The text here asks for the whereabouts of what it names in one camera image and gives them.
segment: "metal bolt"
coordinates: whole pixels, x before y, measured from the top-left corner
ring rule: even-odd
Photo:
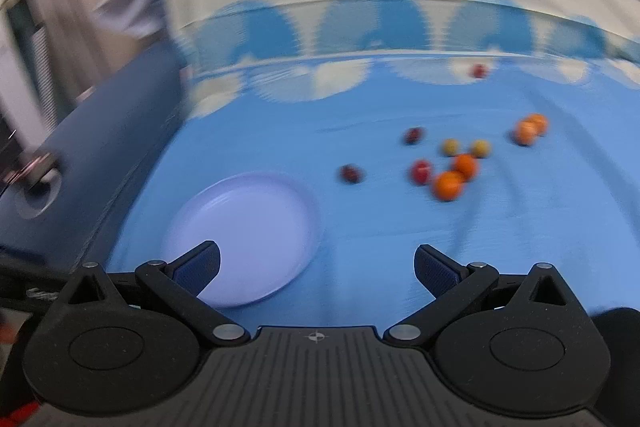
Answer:
[[[237,324],[220,324],[213,328],[213,336],[221,341],[236,341],[244,335],[244,328]]]
[[[413,341],[420,333],[420,328],[411,324],[397,324],[389,329],[389,334],[397,341]]]

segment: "yellow fruit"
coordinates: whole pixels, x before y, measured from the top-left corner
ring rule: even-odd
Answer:
[[[476,140],[469,147],[469,152],[476,158],[488,158],[491,156],[491,144],[488,140]]]
[[[460,149],[460,143],[458,140],[454,140],[453,138],[447,138],[442,142],[442,154],[445,156],[455,156],[458,154],[458,150]]]

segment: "tangerine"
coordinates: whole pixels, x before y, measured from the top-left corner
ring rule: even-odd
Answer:
[[[440,201],[453,201],[462,194],[464,185],[465,179],[459,172],[443,172],[433,183],[433,194]]]
[[[527,118],[527,121],[535,124],[538,129],[538,134],[540,136],[544,136],[546,134],[547,129],[549,129],[549,121],[546,119],[546,116],[538,113],[530,114]]]
[[[519,145],[533,145],[538,137],[538,126],[529,120],[521,120],[513,130],[513,139]]]
[[[459,154],[451,163],[451,170],[462,174],[465,182],[468,182],[478,174],[478,160],[470,154]]]

